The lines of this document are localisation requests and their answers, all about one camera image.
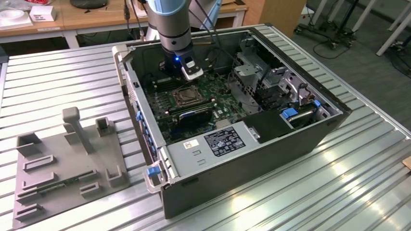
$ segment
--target metal leg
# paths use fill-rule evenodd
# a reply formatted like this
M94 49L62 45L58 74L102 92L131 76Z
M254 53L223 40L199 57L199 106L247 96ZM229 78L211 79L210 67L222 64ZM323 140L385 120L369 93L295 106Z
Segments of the metal leg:
M335 16L337 16L337 14L338 14L338 12L341 10L341 7L342 7L343 3L345 3L345 0L339 0L339 2L337 3L337 5L334 7L334 10L331 12L330 18L327 19L329 22L334 21Z
M377 52L378 56L383 55L383 53L386 52L387 48L391 46L394 40L397 39L397 37L401 34L401 32L403 32L403 30L405 30L405 28L406 28L406 26L409 25L410 22L411 22L411 13L406 17L405 21L401 23L401 25L399 25L398 29L395 30L395 32L391 34L391 36L387 39L385 45L379 48L379 51Z
M313 17L313 24L317 23L317 20L319 19L321 15L322 15L327 1L329 0L322 0L322 2L321 2L319 8L317 9L317 12L315 12L314 17Z
M397 17L394 23L391 24L391 26L390 26L390 28L389 28L390 31L394 30L394 28L397 27L399 21L403 20L405 16L406 16L407 14L410 14L410 12L409 12L409 11L410 11L410 8L411 8L411 2L407 4L405 10L402 11L402 13L401 13L399 16Z
M79 41L78 41L78 32L75 30L66 30L63 31L63 36L66 37L66 41L68 44L68 47L72 48L79 48Z
M245 15L246 15L246 11L238 12L238 15L237 15L234 22L233 22L233 27L239 27L239 26L243 25Z
M355 25L354 25L354 27L353 27L353 31L354 31L354 32L358 31L358 29L359 29L362 23L365 22L365 19L366 19L366 17L369 16L369 13L370 13L370 11L371 11L371 9L373 9L373 7L374 7L375 2L377 2L377 0L371 0L371 1L370 1L369 5L367 5L367 8L366 8L365 12L362 13L362 15L361 15L361 17L359 17L358 22L355 23Z

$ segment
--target gray floor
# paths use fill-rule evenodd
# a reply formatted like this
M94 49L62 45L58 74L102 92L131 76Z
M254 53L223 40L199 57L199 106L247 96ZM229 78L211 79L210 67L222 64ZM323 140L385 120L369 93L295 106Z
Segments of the gray floor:
M321 0L310 0L309 5L318 7ZM334 1L330 0L323 12L329 12ZM337 21L341 21L350 3L346 2ZM353 28L361 14L362 8L357 8L347 27ZM391 23L370 14L357 33L358 42L351 49L337 59L325 59L315 55L313 47L325 41L325 37L310 32L294 35L293 40L309 51L314 57L337 73L338 76L389 113L394 119L411 130L411 101L410 89L411 79L407 78L394 67L386 56L375 55L381 45L387 40L391 32L387 31ZM399 40L405 39L410 32L405 31ZM333 51L326 46L317 48L322 56L333 57L346 49L345 46ZM406 55L411 64L411 54Z

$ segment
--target motherboard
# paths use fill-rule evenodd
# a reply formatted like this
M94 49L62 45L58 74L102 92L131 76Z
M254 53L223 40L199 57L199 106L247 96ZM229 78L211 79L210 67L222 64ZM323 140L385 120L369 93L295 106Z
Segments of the motherboard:
M174 89L146 92L167 144L219 129L247 116L227 88L227 78L206 74Z

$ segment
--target white sticker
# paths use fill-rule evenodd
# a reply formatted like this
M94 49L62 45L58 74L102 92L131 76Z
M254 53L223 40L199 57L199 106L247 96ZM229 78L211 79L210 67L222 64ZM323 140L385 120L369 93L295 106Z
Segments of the white sticker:
M185 148L189 149L189 148L198 146L199 142L198 142L198 140L191 140L191 141L186 142L183 145L185 145Z
M48 27L48 28L40 28L38 31L51 31L51 30L60 30L59 27Z

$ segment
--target white box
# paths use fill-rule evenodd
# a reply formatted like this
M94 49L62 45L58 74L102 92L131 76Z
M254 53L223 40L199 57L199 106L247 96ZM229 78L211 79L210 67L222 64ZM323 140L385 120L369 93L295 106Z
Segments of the white box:
M298 23L309 26L310 17L314 18L314 11L305 6Z
M31 10L34 22L52 22L56 19L56 14L54 6L34 6Z
M0 30L10 30L32 25L34 24L27 12L24 12L24 16L15 21L0 20Z

